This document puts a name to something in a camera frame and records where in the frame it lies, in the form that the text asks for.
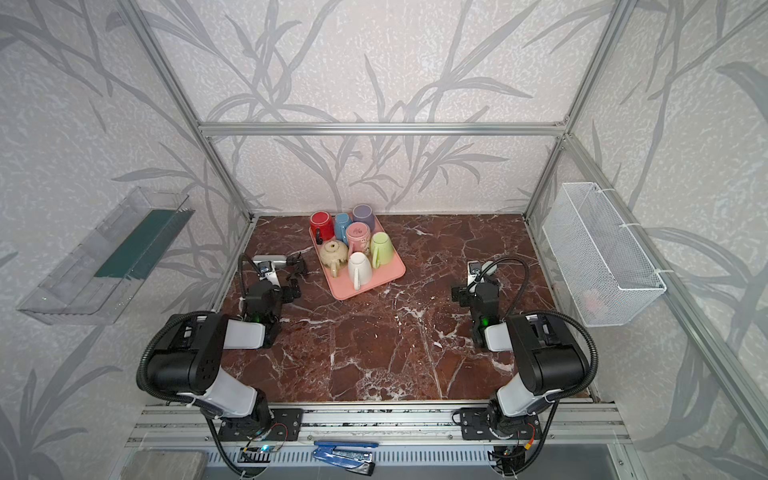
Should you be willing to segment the white mug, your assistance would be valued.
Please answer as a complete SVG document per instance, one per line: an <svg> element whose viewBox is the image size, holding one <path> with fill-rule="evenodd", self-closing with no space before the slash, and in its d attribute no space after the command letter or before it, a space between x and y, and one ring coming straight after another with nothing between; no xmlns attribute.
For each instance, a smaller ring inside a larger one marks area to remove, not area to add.
<svg viewBox="0 0 768 480"><path fill-rule="evenodd" d="M353 289L360 291L371 282L373 267L368 257L360 252L353 253L348 259L348 274Z"/></svg>

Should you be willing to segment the pink plastic tray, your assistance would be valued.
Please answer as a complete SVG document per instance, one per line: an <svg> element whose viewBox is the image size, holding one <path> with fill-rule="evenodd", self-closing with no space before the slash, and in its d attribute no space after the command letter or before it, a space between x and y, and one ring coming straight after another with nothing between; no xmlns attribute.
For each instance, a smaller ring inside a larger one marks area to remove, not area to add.
<svg viewBox="0 0 768 480"><path fill-rule="evenodd" d="M310 216L309 235L331 294L347 300L402 277L406 267L373 215L354 222L325 211Z"/></svg>

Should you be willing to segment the pink mug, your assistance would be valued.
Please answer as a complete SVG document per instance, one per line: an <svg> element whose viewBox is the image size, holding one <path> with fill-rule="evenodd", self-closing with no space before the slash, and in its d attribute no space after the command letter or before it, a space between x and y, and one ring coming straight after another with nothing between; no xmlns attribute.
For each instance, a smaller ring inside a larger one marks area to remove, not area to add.
<svg viewBox="0 0 768 480"><path fill-rule="evenodd" d="M370 242L372 232L370 227L363 222L353 222L345 230L348 241L349 255L360 252L370 255Z"/></svg>

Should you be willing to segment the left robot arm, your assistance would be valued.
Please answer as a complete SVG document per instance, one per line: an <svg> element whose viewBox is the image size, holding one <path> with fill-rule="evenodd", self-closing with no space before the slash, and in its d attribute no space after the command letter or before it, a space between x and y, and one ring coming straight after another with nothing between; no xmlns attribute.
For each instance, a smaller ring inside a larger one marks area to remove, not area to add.
<svg viewBox="0 0 768 480"><path fill-rule="evenodd" d="M193 311L175 314L145 348L136 373L140 390L154 398L200 408L215 418L272 421L265 394L241 383L222 367L226 350L260 350L281 331L282 306L301 296L298 280L286 287L261 280L249 287L243 314Z"/></svg>

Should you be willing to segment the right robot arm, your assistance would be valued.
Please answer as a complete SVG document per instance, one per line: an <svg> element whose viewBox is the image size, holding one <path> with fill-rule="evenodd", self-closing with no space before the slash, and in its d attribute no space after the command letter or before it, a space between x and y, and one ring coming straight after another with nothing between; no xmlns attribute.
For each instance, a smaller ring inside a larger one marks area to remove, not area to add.
<svg viewBox="0 0 768 480"><path fill-rule="evenodd" d="M489 400L485 422L499 432L585 390L599 365L597 347L575 319L557 311L499 315L499 287L455 286L451 298L469 309L472 338L490 352L510 352L516 374Z"/></svg>

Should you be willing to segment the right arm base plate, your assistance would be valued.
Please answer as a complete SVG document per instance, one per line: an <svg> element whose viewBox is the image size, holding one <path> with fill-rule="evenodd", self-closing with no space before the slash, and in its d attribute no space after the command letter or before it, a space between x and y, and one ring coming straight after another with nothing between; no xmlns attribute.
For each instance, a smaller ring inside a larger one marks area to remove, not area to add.
<svg viewBox="0 0 768 480"><path fill-rule="evenodd" d="M483 408L460 408L451 415L461 430L463 440L535 441L541 437L537 415L504 416L490 405Z"/></svg>

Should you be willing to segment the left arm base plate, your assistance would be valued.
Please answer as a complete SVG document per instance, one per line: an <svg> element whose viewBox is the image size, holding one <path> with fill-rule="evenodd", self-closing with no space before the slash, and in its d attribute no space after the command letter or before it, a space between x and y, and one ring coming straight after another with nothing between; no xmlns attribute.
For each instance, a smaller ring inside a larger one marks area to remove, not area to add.
<svg viewBox="0 0 768 480"><path fill-rule="evenodd" d="M222 442L234 441L297 441L304 410L277 408L256 417L224 418L218 430Z"/></svg>

